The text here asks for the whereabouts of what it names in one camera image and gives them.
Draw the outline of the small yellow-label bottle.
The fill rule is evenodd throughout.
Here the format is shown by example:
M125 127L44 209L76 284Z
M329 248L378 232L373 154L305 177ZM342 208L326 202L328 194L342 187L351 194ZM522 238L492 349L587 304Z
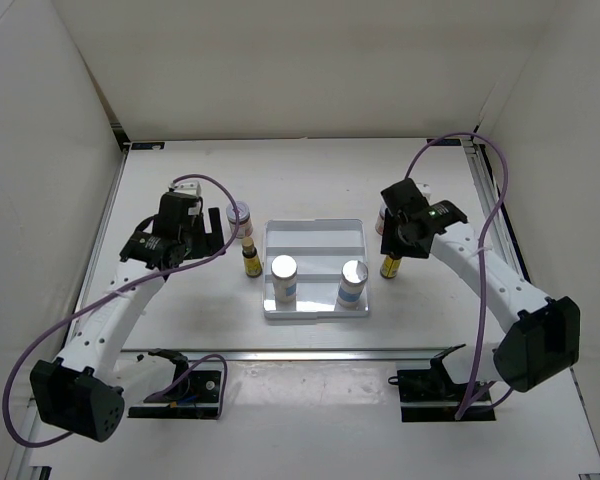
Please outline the small yellow-label bottle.
M401 260L400 256L386 255L380 268L380 275L385 279L394 279L398 274Z
M262 264L253 239L245 236L241 240L242 256L245 274L250 278L257 278L262 274Z

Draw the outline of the white silver-cap bottle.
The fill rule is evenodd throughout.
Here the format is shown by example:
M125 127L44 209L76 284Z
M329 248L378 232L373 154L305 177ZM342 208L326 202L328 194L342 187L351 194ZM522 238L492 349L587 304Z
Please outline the white silver-cap bottle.
M297 290L297 263L289 255L276 256L271 263L272 285L278 302L295 299Z
M341 270L337 302L347 308L355 307L368 280L368 267L360 260L347 261Z

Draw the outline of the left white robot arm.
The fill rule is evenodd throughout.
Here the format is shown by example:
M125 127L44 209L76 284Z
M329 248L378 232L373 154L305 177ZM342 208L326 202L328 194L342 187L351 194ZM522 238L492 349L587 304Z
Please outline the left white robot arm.
M124 367L116 362L171 270L210 257L223 245L219 209L204 209L200 193L163 194L157 214L139 224L122 248L102 305L89 312L54 360L33 367L30 382L42 421L104 442L127 407L194 396L187 360L177 351L154 349Z

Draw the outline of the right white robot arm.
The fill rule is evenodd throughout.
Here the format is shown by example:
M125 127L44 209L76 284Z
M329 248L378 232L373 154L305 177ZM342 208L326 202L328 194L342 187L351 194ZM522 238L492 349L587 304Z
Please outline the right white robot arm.
M504 334L499 342L480 341L448 353L429 375L435 396L450 400L471 380L527 392L578 362L580 309L570 297L553 299L527 282L480 246L464 212L448 200L430 203L412 180L389 186L381 196L382 254L435 257L479 297Z

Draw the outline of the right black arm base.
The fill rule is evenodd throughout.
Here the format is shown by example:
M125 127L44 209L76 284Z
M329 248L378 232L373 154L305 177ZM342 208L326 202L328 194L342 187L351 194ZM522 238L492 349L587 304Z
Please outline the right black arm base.
M447 348L429 360L426 369L401 369L388 378L398 389L403 423L455 423L455 414L466 391L456 384L443 366L443 360L464 347Z

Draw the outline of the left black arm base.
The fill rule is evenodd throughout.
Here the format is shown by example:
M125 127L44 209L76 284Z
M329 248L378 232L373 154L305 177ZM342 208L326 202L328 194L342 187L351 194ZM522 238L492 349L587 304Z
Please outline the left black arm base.
M175 366L175 386L150 401L128 409L130 419L219 420L224 407L228 363L218 353L190 361L183 353L154 349L151 357L168 360Z

